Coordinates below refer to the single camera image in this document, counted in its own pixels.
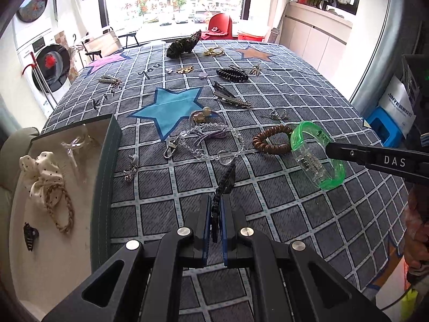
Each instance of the orange star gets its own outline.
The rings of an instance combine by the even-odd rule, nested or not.
[[[273,60],[270,59],[270,57],[273,56],[273,54],[261,52],[260,50],[257,50],[250,46],[248,46],[246,49],[233,48],[231,50],[240,52],[242,54],[242,59],[257,58],[257,59],[264,60],[266,62],[274,62]]]

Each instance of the blue star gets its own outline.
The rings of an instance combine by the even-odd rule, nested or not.
[[[155,90],[154,102],[133,112],[128,117],[154,120],[161,140],[165,140],[183,118],[188,118],[192,111],[203,108],[197,102],[201,90],[202,88],[198,87],[172,92],[158,87]]]

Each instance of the black coiled hair tie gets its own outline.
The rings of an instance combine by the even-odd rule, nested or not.
[[[226,78],[227,80],[230,80],[232,82],[244,82],[249,79],[249,76],[244,70],[222,68],[216,70],[216,73],[220,77]]]

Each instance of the white bag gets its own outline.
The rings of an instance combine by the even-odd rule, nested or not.
[[[393,121],[395,121],[406,138],[416,116],[411,107],[407,90],[396,76],[392,77],[378,105],[389,114]]]

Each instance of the red bucket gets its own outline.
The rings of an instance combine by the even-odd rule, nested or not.
[[[261,42],[263,39],[264,39],[264,36],[253,36],[253,35],[249,35],[249,34],[238,33],[238,40]]]

